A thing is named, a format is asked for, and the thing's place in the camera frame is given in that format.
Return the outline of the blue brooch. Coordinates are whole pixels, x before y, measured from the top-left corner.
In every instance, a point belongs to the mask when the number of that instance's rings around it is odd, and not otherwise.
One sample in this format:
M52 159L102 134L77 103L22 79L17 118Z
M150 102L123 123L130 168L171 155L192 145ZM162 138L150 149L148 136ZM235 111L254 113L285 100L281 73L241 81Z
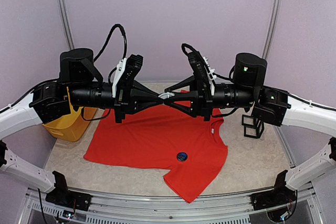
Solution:
M173 96L175 96L175 94L174 94L173 92L163 92L163 93L160 93L160 94L158 95L158 97L159 97L160 99L163 99L163 100L168 99L168 98L171 98L171 97L173 97Z

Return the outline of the red t-shirt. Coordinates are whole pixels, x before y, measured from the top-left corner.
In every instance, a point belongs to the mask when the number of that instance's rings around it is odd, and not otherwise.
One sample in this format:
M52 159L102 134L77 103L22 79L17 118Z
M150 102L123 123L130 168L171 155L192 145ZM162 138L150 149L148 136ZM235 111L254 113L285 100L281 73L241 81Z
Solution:
M204 121L166 105L157 105L116 123L105 110L83 156L98 164L141 169L166 169L164 182L187 203L193 202L217 177L228 147L220 137L224 120ZM176 155L186 152L179 162Z

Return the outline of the white round brooch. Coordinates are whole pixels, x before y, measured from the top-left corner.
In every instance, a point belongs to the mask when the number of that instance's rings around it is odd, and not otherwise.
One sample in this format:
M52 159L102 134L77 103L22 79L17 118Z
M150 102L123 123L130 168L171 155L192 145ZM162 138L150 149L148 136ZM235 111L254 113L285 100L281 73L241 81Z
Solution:
M188 154L186 152L179 152L176 158L179 162L185 162L188 159Z

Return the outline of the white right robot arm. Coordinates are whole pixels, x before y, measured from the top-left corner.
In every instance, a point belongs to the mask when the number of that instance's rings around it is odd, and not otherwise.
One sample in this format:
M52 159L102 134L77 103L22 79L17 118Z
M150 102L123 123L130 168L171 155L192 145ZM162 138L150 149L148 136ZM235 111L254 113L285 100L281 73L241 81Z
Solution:
M335 168L335 108L313 103L288 91L264 85L267 61L250 53L236 55L229 77L230 84L216 83L218 76L199 52L187 53L193 75L168 87L160 98L164 104L192 117L208 121L213 109L251 110L258 123L297 126L329 135L328 144L316 155L277 175L269 192L273 205L281 204L302 185Z

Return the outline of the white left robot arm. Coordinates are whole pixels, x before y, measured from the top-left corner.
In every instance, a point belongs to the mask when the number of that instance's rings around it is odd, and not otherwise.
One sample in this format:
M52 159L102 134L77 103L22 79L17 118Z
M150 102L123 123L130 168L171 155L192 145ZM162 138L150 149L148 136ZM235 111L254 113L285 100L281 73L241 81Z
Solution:
M121 59L114 81L109 84L94 66L91 49L63 52L58 79L36 85L17 102L1 110L1 138L52 122L70 114L71 110L113 109L115 121L121 123L127 114L163 104L158 93L135 80L142 64L140 55Z

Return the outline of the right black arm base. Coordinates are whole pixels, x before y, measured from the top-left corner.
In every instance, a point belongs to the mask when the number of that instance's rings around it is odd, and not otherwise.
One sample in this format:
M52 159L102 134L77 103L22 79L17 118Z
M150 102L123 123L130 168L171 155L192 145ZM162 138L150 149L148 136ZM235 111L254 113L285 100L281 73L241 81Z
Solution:
M296 200L296 191L286 187L287 172L288 170L284 170L277 175L273 189L251 194L250 199L254 210L271 208Z

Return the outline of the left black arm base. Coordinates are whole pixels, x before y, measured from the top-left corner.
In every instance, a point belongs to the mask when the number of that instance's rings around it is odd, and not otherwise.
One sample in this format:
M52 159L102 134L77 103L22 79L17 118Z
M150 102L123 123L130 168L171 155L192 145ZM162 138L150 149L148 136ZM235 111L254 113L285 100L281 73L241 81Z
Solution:
M65 176L62 173L53 171L52 174L55 177L54 189L46 194L46 201L74 210L88 211L92 196L69 190Z

